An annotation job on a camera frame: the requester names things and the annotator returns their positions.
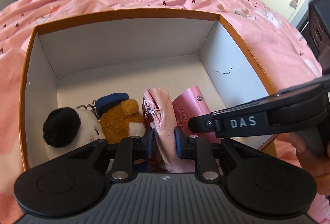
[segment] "pink leather case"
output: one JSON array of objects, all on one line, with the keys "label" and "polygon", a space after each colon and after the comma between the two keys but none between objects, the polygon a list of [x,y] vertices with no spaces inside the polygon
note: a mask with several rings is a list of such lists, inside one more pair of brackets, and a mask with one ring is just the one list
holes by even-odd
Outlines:
[{"label": "pink leather case", "polygon": [[188,128],[188,121],[190,118],[210,113],[210,109],[198,86],[193,86],[184,91],[172,102],[172,104],[177,124],[181,126],[186,136],[196,134],[198,136],[206,137],[209,142],[220,142],[221,139],[216,138],[214,132],[192,133]]}]

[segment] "cardboard box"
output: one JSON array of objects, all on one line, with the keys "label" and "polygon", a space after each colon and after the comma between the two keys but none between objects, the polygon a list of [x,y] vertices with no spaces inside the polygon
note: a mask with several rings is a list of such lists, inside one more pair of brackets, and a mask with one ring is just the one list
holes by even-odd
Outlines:
[{"label": "cardboard box", "polygon": [[[269,78],[220,15],[182,9],[125,9],[66,18],[34,29],[20,100],[24,169],[48,160],[42,126],[58,107],[145,87],[174,100],[198,85],[211,111],[274,94]],[[262,149],[275,136],[245,138]]]}]

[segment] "black fluffy ear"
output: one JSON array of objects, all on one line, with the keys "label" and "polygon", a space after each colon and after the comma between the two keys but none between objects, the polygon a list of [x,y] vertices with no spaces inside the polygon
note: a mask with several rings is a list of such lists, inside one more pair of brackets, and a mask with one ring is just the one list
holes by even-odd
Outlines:
[{"label": "black fluffy ear", "polygon": [[42,128],[44,140],[55,148],[65,147],[75,139],[80,125],[79,114],[73,108],[53,110]]}]

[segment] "human hand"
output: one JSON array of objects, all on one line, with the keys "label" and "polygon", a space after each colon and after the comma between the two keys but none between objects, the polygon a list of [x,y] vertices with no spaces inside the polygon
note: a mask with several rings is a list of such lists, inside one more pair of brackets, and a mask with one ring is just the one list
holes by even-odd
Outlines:
[{"label": "human hand", "polygon": [[314,177],[317,193],[330,195],[330,143],[327,147],[327,156],[317,157],[307,148],[306,141],[297,133],[290,133],[289,138],[291,145],[296,148],[301,167]]}]

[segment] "bed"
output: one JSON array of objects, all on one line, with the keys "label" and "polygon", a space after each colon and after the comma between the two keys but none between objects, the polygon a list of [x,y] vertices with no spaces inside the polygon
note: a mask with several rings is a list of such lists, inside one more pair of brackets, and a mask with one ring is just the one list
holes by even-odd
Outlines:
[{"label": "bed", "polygon": [[[22,173],[19,147],[19,93],[25,53],[35,26],[81,14],[127,8],[175,8],[221,14],[248,45],[276,90],[321,76],[302,35],[261,0],[18,0],[0,13],[0,223],[14,222],[21,211],[13,184]],[[288,136],[276,142],[278,155],[295,162]],[[316,206],[325,205],[317,196]]]}]

